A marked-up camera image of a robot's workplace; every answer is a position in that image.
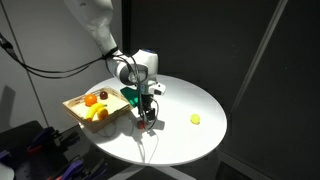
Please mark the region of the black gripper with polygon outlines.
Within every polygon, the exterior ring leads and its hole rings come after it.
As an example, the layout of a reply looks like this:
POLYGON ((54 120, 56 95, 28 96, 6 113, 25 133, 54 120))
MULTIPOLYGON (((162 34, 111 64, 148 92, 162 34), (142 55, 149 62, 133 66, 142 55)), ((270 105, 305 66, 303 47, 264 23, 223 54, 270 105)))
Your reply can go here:
POLYGON ((153 95, 141 94, 138 99, 138 113, 143 121, 154 121, 156 110, 151 106, 154 101, 153 95))

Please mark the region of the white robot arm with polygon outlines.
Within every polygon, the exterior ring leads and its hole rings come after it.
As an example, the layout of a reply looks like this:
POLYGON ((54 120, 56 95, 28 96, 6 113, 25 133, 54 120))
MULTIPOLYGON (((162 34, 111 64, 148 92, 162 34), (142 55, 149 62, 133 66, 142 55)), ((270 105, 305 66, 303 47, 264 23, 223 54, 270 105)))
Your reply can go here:
POLYGON ((140 49, 129 57, 119 50, 110 31, 113 18, 111 0, 64 0, 64 3, 94 38, 109 72, 124 85, 137 86, 140 117, 146 122, 154 121, 153 96, 163 95, 166 89, 157 81, 158 55, 140 49))

